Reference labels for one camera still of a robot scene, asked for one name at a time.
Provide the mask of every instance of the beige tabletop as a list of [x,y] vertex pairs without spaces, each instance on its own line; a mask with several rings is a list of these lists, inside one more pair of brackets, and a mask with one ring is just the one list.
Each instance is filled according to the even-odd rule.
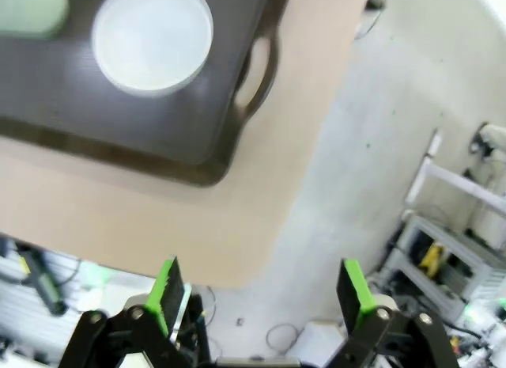
[[189,282],[247,283],[268,261],[300,190],[363,5],[289,0],[272,91],[214,187],[0,138],[0,232],[145,275],[177,255]]

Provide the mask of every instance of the floor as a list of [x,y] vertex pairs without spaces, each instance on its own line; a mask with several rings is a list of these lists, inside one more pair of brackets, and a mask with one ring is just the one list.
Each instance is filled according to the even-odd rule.
[[[215,355],[274,356],[265,334],[337,319],[342,257],[365,272],[398,225],[403,196],[435,127],[436,159],[462,172],[470,136],[485,120],[506,125],[506,33],[480,0],[388,0],[372,31],[357,40],[312,166],[269,266],[240,290],[216,289],[209,327]],[[473,201],[429,181],[417,208],[462,228]],[[212,313],[212,298],[202,289]],[[283,350],[293,330],[273,332]]]

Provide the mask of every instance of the wire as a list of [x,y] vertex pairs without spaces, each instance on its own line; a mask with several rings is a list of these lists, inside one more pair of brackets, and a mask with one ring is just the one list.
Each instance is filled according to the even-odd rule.
[[[418,302],[418,305],[420,305],[420,307],[422,307],[424,309],[430,309],[430,307],[427,306],[426,304],[424,304],[419,297],[414,297],[414,299]],[[468,335],[474,336],[478,340],[481,340],[483,338],[482,335],[480,335],[477,332],[474,332],[472,330],[469,330],[468,328],[462,328],[462,327],[459,327],[459,326],[455,326],[450,321],[447,321],[447,320],[443,319],[442,317],[440,317],[440,319],[441,319],[441,322],[443,322],[443,324],[445,326],[447,326],[447,327],[449,327],[449,328],[451,328],[453,330],[460,331],[460,332],[463,332],[464,334],[468,334]]]
[[[287,348],[285,348],[284,350],[281,350],[279,348],[276,348],[271,342],[270,342],[270,334],[272,333],[272,331],[274,330],[277,330],[281,327],[289,327],[291,328],[293,331],[294,331],[294,337],[293,337],[293,340],[290,342],[290,344],[287,346]],[[275,324],[274,326],[272,326],[269,331],[267,331],[267,334],[266,334],[266,344],[268,346],[268,348],[270,348],[272,351],[275,351],[277,352],[278,354],[280,355],[285,355],[290,348],[292,348],[295,343],[297,342],[297,340],[299,339],[299,336],[300,336],[300,331],[297,327],[295,327],[293,324],[291,323],[278,323],[278,324]]]
[[68,307],[69,307],[69,310],[72,310],[72,311],[74,311],[75,313],[78,313],[78,314],[83,314],[83,313],[84,313],[84,311],[83,311],[83,310],[80,310],[80,309],[78,309],[78,308],[76,308],[76,307],[73,307],[73,306],[68,306]]
[[380,16],[383,14],[383,12],[385,11],[385,9],[378,9],[378,10],[380,12],[378,13],[378,16],[376,16],[376,18],[372,22],[371,26],[369,26],[369,29],[367,29],[367,31],[364,34],[362,34],[361,36],[358,36],[358,37],[356,36],[355,40],[361,40],[361,39],[363,39],[365,36],[367,36],[369,34],[369,32],[372,31],[372,28],[374,28],[376,26],[376,22],[378,22]]
[[63,281],[61,281],[60,283],[56,283],[55,286],[61,287],[61,286],[66,285],[70,281],[72,281],[75,278],[75,276],[77,275],[77,273],[79,273],[79,268],[81,267],[81,264],[82,264],[82,260],[81,259],[77,260],[76,267],[75,267],[74,271],[72,272],[72,274],[69,275],[69,277],[67,279],[64,279]]
[[216,347],[216,349],[218,349],[219,351],[219,355],[216,357],[216,359],[219,359],[221,356],[223,356],[223,348],[221,347],[221,345],[216,341],[216,339],[214,338],[210,338],[210,337],[207,337],[207,340],[209,340],[210,342],[213,342],[214,346]]
[[209,325],[214,321],[214,316],[216,315],[216,294],[214,293],[214,290],[211,286],[206,286],[207,290],[211,293],[213,296],[213,313],[211,314],[211,318],[206,323],[206,327],[209,327]]
[[474,332],[472,330],[469,330],[468,328],[462,328],[462,327],[459,327],[459,326],[455,326],[454,324],[446,321],[445,319],[441,319],[441,321],[443,322],[443,324],[453,330],[456,330],[456,331],[460,331],[460,332],[463,332],[464,334],[468,334],[468,335],[471,335],[471,336],[474,336],[475,338],[481,340],[481,338],[483,336],[481,336],[480,334],[478,334],[477,332]]

